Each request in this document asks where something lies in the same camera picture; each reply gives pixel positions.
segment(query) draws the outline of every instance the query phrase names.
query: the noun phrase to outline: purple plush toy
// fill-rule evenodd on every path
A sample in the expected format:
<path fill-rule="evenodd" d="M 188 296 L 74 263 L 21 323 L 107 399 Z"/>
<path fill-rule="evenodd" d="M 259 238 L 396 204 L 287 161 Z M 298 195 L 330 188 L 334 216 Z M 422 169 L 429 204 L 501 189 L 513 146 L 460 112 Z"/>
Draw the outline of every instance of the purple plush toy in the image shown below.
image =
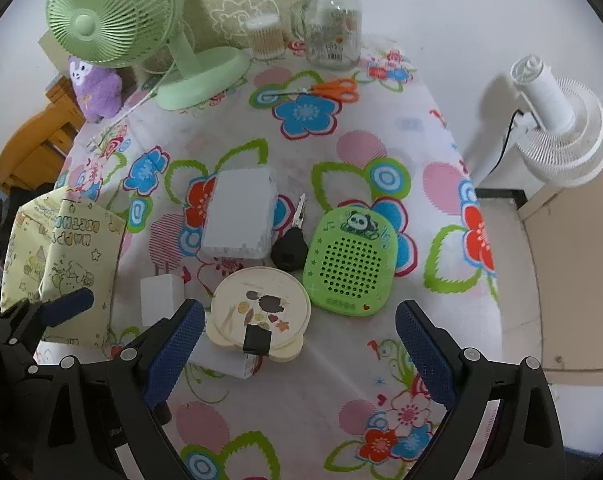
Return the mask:
<path fill-rule="evenodd" d="M 122 79 L 114 68 L 91 65 L 69 57 L 70 80 L 86 121 L 97 123 L 115 117 L 122 108 Z"/>

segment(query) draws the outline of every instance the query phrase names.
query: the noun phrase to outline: jar handle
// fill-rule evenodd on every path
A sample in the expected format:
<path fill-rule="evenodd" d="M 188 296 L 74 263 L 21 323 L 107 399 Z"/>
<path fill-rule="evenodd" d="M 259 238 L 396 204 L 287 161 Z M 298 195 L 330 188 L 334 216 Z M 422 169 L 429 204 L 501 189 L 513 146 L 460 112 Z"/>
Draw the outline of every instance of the jar handle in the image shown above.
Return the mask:
<path fill-rule="evenodd" d="M 303 8 L 303 0 L 291 5 L 291 31 L 293 38 L 299 41 L 305 41 L 303 36 Z"/>

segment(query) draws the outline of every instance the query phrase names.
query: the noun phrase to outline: panda picture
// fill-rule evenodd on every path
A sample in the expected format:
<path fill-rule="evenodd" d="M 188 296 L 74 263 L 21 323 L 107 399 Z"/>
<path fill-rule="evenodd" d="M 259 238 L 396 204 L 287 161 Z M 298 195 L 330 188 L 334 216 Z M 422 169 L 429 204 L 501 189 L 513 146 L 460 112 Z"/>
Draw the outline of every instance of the panda picture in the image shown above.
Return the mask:
<path fill-rule="evenodd" d="M 371 240 L 377 237 L 377 224 L 371 220 L 370 215 L 359 211 L 352 211 L 348 220 L 342 225 L 342 228 L 349 232 L 365 236 Z"/>

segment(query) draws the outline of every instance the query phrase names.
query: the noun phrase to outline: orange scissors handle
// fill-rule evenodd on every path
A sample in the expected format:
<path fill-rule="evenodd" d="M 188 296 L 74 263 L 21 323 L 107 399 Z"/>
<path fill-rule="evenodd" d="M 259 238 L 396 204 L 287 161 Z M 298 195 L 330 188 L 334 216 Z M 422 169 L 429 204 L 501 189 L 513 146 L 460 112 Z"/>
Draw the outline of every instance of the orange scissors handle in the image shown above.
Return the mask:
<path fill-rule="evenodd" d="M 328 97 L 342 103 L 356 103 L 359 101 L 357 81 L 353 79 L 337 79 L 327 83 L 317 83 L 310 88 L 309 93 Z"/>

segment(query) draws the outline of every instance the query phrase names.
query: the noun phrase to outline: black power cord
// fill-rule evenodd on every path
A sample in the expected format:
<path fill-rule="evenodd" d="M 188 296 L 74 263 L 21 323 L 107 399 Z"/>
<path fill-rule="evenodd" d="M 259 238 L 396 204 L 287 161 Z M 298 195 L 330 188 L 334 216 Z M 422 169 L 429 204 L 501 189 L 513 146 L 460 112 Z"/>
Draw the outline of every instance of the black power cord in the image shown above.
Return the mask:
<path fill-rule="evenodd" d="M 493 171 L 495 171 L 497 169 L 497 167 L 499 166 L 499 163 L 504 158 L 505 147 L 508 145 L 508 139 L 510 139 L 510 132 L 513 131 L 513 124 L 515 124 L 515 117 L 517 117 L 517 115 L 523 116 L 524 113 L 519 108 L 517 108 L 517 110 L 515 110 L 515 112 L 513 113 L 513 116 L 510 118 L 510 124 L 508 125 L 508 133 L 505 134 L 504 145 L 502 146 L 501 155 L 499 155 L 499 160 L 495 164 L 495 167 L 492 170 L 490 170 L 490 173 L 492 173 Z"/>

